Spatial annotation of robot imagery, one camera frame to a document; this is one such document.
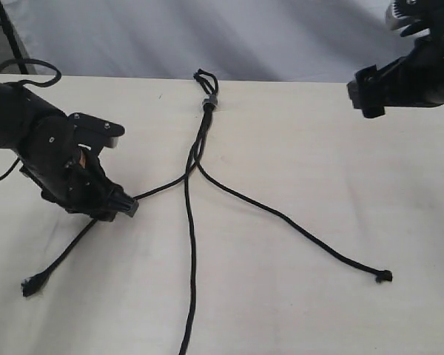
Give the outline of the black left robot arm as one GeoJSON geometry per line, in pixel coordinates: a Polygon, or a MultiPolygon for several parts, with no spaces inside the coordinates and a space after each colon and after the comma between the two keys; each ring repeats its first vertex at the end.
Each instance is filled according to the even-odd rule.
{"type": "Polygon", "coordinates": [[[0,149],[13,151],[21,173],[41,190],[43,199],[70,214],[113,221],[132,217],[138,201],[111,181],[99,160],[125,129],[76,112],[66,115],[17,83],[0,83],[0,149]]]}

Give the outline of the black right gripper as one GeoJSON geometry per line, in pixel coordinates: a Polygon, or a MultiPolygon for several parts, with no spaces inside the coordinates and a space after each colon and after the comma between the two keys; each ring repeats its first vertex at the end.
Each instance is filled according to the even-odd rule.
{"type": "MultiPolygon", "coordinates": [[[[377,66],[359,70],[347,83],[352,106],[364,118],[385,115],[380,106],[377,66]]],[[[413,50],[381,80],[383,104],[387,107],[438,107],[444,104],[444,38],[425,35],[414,41],[413,50]]]]}

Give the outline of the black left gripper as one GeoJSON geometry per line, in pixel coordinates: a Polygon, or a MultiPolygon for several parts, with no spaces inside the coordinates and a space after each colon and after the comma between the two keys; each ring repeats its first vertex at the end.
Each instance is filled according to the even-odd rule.
{"type": "Polygon", "coordinates": [[[34,124],[20,143],[20,158],[41,196],[71,214],[110,222],[117,214],[134,217],[138,210],[138,201],[106,176],[98,155],[76,143],[74,125],[65,116],[34,124]]]}

